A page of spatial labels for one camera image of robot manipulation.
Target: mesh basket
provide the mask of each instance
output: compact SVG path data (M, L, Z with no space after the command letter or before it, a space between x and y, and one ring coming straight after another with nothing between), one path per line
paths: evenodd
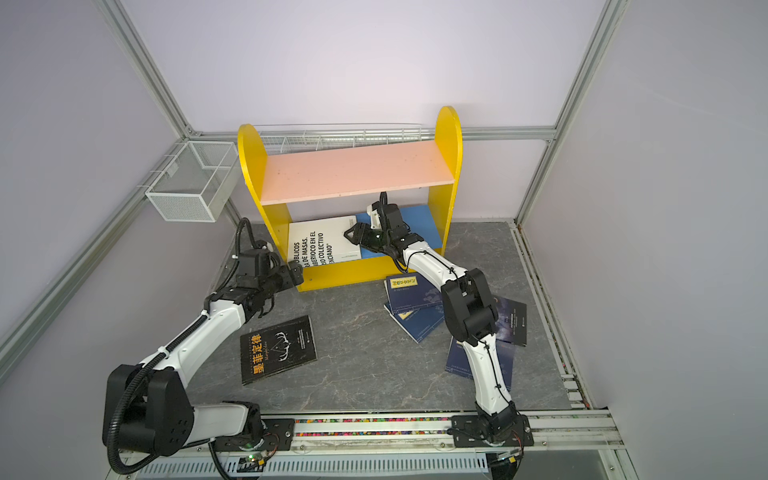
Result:
M215 222L239 177L234 142L188 141L152 182L147 198L166 221Z

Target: yellow book title label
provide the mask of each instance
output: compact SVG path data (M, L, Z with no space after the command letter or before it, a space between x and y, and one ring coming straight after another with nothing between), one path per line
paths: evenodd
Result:
M403 288L404 286L416 285L415 276L405 276L403 278L389 279L389 286L392 288Z

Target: bookshelf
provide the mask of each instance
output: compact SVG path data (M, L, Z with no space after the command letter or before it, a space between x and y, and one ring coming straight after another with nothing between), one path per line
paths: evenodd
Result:
M289 203L418 187L429 187L428 210L412 207L419 220L409 225L425 238L422 231L434 231L440 244L428 242L443 253L462 171L462 126L453 107L440 109L433 141L270 157L256 128L245 124L237 146L246 185L283 259L292 221ZM397 273L389 257L364 254L361 260L305 268L299 290L382 280Z

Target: gray marble tabletop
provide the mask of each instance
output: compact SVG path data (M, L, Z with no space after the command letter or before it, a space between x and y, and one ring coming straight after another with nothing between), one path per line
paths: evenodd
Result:
M269 238L263 225L254 233ZM493 293L528 304L528 345L517 348L512 374L517 407L569 409L509 226L454 223L445 257L480 268ZM417 344L384 310L385 301L382 281L279 293L272 313L230 335L201 366L187 388L190 401L255 402L265 413L474 409L473 381L445 372L445 325ZM312 320L317 361L242 385L240 336L302 315Z

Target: pink shelf board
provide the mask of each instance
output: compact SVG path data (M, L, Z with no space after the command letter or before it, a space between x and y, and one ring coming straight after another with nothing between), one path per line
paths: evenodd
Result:
M261 204L287 204L453 183L434 141L270 156Z

